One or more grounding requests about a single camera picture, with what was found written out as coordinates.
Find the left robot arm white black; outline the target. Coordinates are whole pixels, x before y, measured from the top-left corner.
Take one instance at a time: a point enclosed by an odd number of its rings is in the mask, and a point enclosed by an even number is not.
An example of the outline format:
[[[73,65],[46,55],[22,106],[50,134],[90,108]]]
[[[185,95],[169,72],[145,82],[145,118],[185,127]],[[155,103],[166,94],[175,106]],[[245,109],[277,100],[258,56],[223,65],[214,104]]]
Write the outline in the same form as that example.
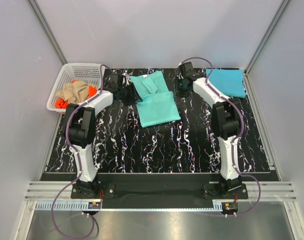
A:
[[[65,112],[64,136],[74,154],[77,173],[72,181],[76,191],[94,198],[99,194],[99,180],[94,167],[92,143],[96,135],[96,116],[115,101],[130,106],[142,99],[134,84],[123,74],[111,74],[107,85],[80,104],[69,104]]]

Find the teal t shirt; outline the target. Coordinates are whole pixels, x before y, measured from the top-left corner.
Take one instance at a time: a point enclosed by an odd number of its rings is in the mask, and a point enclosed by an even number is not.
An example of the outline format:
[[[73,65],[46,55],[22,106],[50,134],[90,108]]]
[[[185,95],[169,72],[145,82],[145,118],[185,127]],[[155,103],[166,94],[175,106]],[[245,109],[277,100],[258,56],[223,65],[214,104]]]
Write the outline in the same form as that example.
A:
[[[181,119],[174,100],[174,94],[167,87],[163,73],[131,76],[142,101],[137,103],[137,110],[142,127],[178,121]]]

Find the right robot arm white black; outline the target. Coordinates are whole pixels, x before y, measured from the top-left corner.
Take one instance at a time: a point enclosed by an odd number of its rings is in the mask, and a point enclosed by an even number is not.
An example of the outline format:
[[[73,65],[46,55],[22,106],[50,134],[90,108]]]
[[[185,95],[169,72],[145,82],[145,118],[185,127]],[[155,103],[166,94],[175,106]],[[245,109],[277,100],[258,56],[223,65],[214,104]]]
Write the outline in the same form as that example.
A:
[[[190,59],[178,68],[181,76],[175,80],[176,94],[185,97],[195,92],[211,105],[211,129],[219,141],[221,156],[220,180],[212,194],[230,198],[242,185],[237,160],[238,141],[244,130],[240,101],[224,95],[209,81],[210,74],[197,72]]]

